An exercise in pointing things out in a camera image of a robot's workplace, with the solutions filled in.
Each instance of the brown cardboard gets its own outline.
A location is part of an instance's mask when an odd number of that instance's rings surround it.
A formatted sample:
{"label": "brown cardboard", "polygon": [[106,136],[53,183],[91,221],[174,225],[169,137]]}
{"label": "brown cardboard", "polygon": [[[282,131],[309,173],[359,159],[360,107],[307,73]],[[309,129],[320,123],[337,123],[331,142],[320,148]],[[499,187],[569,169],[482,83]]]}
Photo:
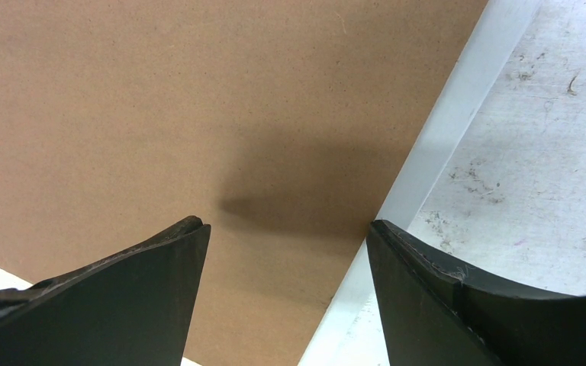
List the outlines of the brown cardboard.
{"label": "brown cardboard", "polygon": [[187,356],[295,364],[485,3],[0,2],[0,267],[196,214]]}

